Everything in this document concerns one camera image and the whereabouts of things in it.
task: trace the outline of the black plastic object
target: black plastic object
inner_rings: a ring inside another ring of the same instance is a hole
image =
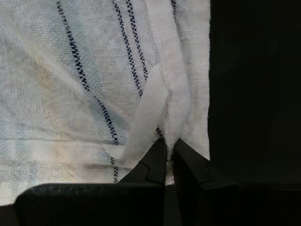
[[[301,185],[240,183],[182,140],[174,147],[174,179],[184,226],[301,222]]]
[[[210,161],[245,183],[299,184],[301,1],[210,3]]]
[[[164,226],[184,226],[182,223],[175,184],[164,189]]]
[[[19,226],[13,205],[0,206],[0,226]]]
[[[33,187],[14,204],[20,226],[162,225],[165,165],[166,144],[159,139],[118,184]]]

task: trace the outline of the linen cloth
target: linen cloth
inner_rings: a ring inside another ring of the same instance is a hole
[[[0,0],[0,205],[117,183],[160,137],[209,158],[209,19],[209,0]]]

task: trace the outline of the black background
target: black background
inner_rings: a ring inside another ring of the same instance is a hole
[[[211,1],[210,155],[245,182],[301,182],[299,2]]]

